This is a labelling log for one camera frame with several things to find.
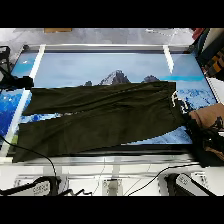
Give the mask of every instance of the drawstring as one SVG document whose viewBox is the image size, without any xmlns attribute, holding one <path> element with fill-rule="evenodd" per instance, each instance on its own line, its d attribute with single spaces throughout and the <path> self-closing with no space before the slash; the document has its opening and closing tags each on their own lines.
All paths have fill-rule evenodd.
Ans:
<svg viewBox="0 0 224 224">
<path fill-rule="evenodd" d="M 172 99 L 172 102 L 173 102 L 173 107 L 176 106 L 176 104 L 175 104 L 175 100 L 176 99 L 177 100 L 182 100 L 184 102 L 184 106 L 185 106 L 185 107 L 181 106 L 182 112 L 183 112 L 183 114 L 186 114 L 187 113 L 187 112 L 185 112 L 185 110 L 188 110 L 187 103 L 186 103 L 186 101 L 184 99 L 181 99 L 181 98 L 178 98 L 177 97 L 177 90 L 172 94 L 171 99 Z"/>
</svg>

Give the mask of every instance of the wire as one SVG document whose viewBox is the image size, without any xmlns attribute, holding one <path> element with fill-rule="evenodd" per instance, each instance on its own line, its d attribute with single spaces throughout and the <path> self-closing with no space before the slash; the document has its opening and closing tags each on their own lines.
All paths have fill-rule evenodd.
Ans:
<svg viewBox="0 0 224 224">
<path fill-rule="evenodd" d="M 93 192 L 92 196 L 95 194 L 96 190 L 97 190 L 98 187 L 99 187 L 99 184 L 100 184 L 100 177 L 101 177 L 101 175 L 102 175 L 102 173 L 103 173 L 103 171 L 104 171 L 104 169 L 105 169 L 105 157 L 104 157 L 104 159 L 103 159 L 103 164 L 104 164 L 104 166 L 103 166 L 103 169 L 102 169 L 102 171 L 101 171 L 101 173 L 100 173 L 97 187 L 96 187 L 95 191 Z"/>
<path fill-rule="evenodd" d="M 11 146 L 14 146 L 14 147 L 17 147 L 17 148 L 20 148 L 20 149 L 24 149 L 24 150 L 33 152 L 33 153 L 35 153 L 35 154 L 37 154 L 37 155 L 39 155 L 39 156 L 42 156 L 42 157 L 46 158 L 46 159 L 51 163 L 51 165 L 52 165 L 52 167 L 53 167 L 53 170 L 54 170 L 54 176 L 55 176 L 55 183 L 56 183 L 56 185 L 58 185 L 58 182 L 57 182 L 57 174 L 56 174 L 56 170 L 55 170 L 54 164 L 52 163 L 52 161 L 51 161 L 47 156 L 45 156 L 45 155 L 43 155 L 43 154 L 41 154 L 41 153 L 39 153 L 39 152 L 35 152 L 35 151 L 33 151 L 32 149 L 27 149 L 27 148 L 24 148 L 24 147 L 19 146 L 19 145 L 14 145 L 14 144 L 8 142 L 2 135 L 0 135 L 0 138 L 1 138 L 3 141 L 5 141 L 6 143 L 8 143 L 9 145 L 11 145 Z"/>
<path fill-rule="evenodd" d="M 137 191 L 142 190 L 143 188 L 147 187 L 149 184 L 151 184 L 163 171 L 168 170 L 168 169 L 172 169 L 172 168 L 180 168 L 180 167 L 186 167 L 186 166 L 195 166 L 195 165 L 199 165 L 199 163 L 194 163 L 194 164 L 185 164 L 185 165 L 181 165 L 181 166 L 171 166 L 171 167 L 167 167 L 163 170 L 161 170 L 151 181 L 149 181 L 146 185 L 144 185 L 143 187 L 133 191 L 132 193 L 130 193 L 128 196 L 134 194 Z"/>
<path fill-rule="evenodd" d="M 124 194 L 123 194 L 123 196 L 125 196 L 127 193 L 128 193 L 128 191 L 130 191 L 140 180 L 142 180 L 142 179 L 138 179 Z"/>
</svg>

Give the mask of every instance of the floor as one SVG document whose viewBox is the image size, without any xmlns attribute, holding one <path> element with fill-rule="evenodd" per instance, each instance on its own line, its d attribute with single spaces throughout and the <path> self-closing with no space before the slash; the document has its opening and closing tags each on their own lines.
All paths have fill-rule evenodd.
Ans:
<svg viewBox="0 0 224 224">
<path fill-rule="evenodd" d="M 0 46 L 11 48 L 11 61 L 23 44 L 152 44 L 190 45 L 189 28 L 73 28 L 44 33 L 44 28 L 0 28 Z"/>
</svg>

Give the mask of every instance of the dark green pants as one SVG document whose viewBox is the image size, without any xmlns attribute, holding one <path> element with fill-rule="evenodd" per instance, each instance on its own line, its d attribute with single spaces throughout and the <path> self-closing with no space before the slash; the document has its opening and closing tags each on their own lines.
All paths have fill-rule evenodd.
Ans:
<svg viewBox="0 0 224 224">
<path fill-rule="evenodd" d="M 179 104 L 173 107 L 174 82 L 129 83 L 32 89 L 24 115 L 73 113 L 19 125 L 18 145 L 48 157 L 145 140 L 183 124 Z M 37 158 L 16 150 L 13 162 Z"/>
</svg>

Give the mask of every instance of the metal frame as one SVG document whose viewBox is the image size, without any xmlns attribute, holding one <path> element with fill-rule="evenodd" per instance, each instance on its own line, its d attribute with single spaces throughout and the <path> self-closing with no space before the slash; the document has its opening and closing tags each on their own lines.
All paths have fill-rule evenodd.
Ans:
<svg viewBox="0 0 224 224">
<path fill-rule="evenodd" d="M 72 53 L 152 53 L 152 52 L 161 52 L 164 54 L 164 45 L 127 45 L 127 44 L 116 44 L 116 45 L 108 45 L 108 44 L 58 44 L 58 45 L 46 45 L 45 52 L 46 53 L 57 53 L 57 52 L 72 52 Z M 171 45 L 168 46 L 170 53 L 185 53 L 189 46 L 188 45 Z M 24 47 L 21 49 L 21 53 L 29 53 L 29 52 L 38 52 L 40 45 L 29 45 L 29 48 L 26 50 Z M 182 145 L 175 146 L 176 148 L 182 148 Z M 56 166 L 79 166 L 79 165 L 125 165 L 125 164 L 162 164 L 162 163 L 189 163 L 193 162 L 194 158 L 187 153 L 186 150 L 182 151 L 181 154 L 178 154 L 178 150 L 170 149 L 168 155 L 141 155 L 141 156 L 133 156 L 132 152 L 130 155 L 110 155 L 106 156 L 99 155 L 99 152 L 92 157 L 91 153 L 82 153 L 85 157 L 77 156 L 77 157 L 60 157 L 60 158 L 51 158 L 52 162 Z M 5 158 L 5 164 L 12 164 L 12 157 Z M 50 166 L 51 164 L 45 159 L 35 159 L 32 161 L 13 164 L 15 166 L 24 166 L 24 165 L 40 165 L 40 166 Z"/>
</svg>

